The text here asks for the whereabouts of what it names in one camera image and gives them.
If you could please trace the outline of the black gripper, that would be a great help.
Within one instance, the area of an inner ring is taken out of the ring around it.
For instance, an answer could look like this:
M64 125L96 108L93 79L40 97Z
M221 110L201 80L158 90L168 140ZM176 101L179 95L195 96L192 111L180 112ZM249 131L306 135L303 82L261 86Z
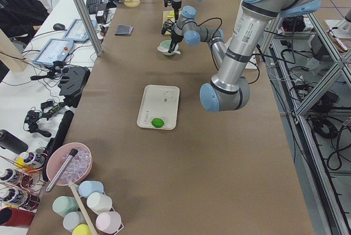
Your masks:
M179 9L182 7L181 1L172 1L172 8L174 11L174 19L178 20L179 18Z
M178 43L184 38L184 32L180 28L173 28L171 30L171 43L169 45L168 53L174 54L177 51Z

